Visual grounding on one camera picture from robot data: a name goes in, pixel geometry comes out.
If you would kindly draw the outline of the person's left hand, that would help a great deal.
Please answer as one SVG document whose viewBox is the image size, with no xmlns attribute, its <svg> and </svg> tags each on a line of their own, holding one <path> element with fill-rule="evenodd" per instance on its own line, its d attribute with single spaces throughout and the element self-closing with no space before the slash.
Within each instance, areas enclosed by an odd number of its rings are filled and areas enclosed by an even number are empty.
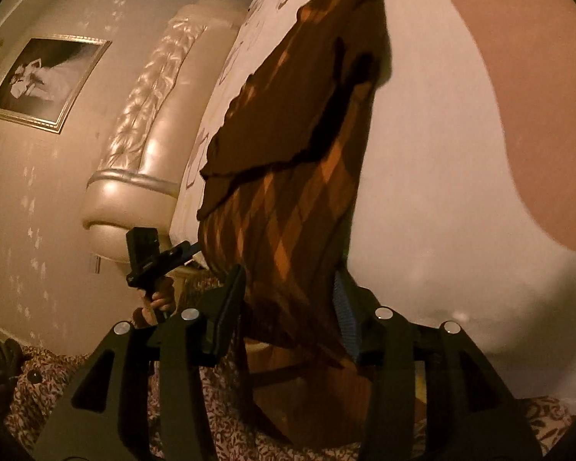
<svg viewBox="0 0 576 461">
<path fill-rule="evenodd" d="M 156 285 L 156 290 L 148 295 L 138 289 L 140 306 L 133 312 L 133 323 L 136 328 L 147 328 L 159 323 L 159 314 L 171 316 L 175 310 L 174 279 L 163 277 Z"/>
</svg>

